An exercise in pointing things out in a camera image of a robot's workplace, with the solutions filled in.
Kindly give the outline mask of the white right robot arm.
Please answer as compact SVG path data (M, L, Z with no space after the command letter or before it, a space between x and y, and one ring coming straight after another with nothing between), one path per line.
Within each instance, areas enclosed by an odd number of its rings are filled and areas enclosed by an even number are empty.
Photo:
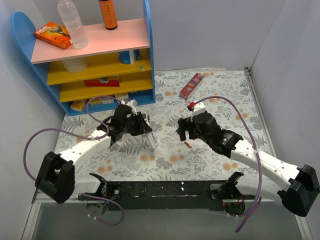
M254 184L244 175L237 174L236 181L226 186L227 195L232 199L259 191L262 198L280 201L291 213L306 217L320 194L318 176L313 167L308 164L299 167L254 149L241 135L222 129L207 111L180 118L176 132L181 141L200 139L215 153L241 162L271 180L267 184Z

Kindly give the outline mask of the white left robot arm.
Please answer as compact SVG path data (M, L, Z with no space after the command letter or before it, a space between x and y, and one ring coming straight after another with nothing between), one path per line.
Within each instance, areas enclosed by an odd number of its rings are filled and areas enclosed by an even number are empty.
M136 111L135 101L131 100L119 105L114 114L106 118L86 140L60 153L47 153L35 187L58 204L66 202L73 194L103 199L108 193L107 181L96 173L76 176L76 171L100 151L121 140L124 134L144 135L153 149L158 146L148 119Z

